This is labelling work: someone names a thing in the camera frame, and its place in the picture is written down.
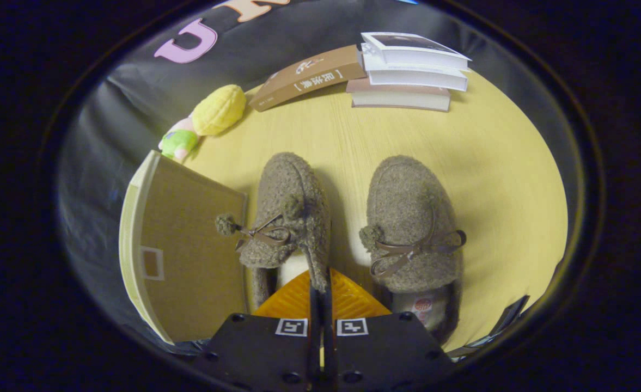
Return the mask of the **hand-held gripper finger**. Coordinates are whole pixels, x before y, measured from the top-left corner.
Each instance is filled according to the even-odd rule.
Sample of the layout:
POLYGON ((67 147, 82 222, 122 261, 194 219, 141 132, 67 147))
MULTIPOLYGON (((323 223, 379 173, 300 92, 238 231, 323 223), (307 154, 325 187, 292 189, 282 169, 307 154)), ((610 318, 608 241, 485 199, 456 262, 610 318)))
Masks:
POLYGON ((390 313, 347 276, 328 275, 323 364, 333 390, 433 390, 455 372, 417 315, 390 313))
POLYGON ((305 391, 319 368, 318 293, 298 274, 253 314, 233 313, 194 368, 228 391, 305 391))

